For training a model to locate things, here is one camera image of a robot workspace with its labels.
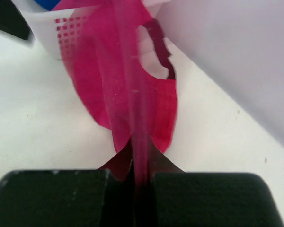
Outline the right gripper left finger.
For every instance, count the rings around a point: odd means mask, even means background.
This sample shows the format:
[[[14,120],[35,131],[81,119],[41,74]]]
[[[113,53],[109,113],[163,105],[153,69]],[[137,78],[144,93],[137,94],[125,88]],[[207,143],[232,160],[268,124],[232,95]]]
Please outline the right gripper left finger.
[[[0,180],[0,227],[130,227],[124,192],[108,170],[12,171]]]

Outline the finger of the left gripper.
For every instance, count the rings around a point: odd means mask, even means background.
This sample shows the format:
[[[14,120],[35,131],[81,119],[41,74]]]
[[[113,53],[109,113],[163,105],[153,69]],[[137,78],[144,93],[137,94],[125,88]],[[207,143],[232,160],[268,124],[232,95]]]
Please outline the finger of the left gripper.
[[[11,0],[0,0],[0,31],[28,41],[31,29]]]

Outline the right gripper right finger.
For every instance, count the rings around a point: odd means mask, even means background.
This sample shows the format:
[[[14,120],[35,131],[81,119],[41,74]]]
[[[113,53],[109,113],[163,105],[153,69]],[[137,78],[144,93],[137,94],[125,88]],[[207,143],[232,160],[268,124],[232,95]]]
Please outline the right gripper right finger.
[[[154,227],[281,227],[272,194],[252,173],[187,173],[151,153]]]

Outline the pink baseball cap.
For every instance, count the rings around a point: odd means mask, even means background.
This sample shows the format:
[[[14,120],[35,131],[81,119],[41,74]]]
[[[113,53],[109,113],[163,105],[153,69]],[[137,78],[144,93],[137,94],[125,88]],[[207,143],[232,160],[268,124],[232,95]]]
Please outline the pink baseball cap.
[[[64,66],[97,124],[112,132],[115,150],[130,142],[135,180],[148,176],[148,144],[170,146],[177,116],[176,75],[159,22],[140,0],[62,0],[54,10],[72,9],[58,27]],[[138,28],[144,27],[165,79],[140,62]]]

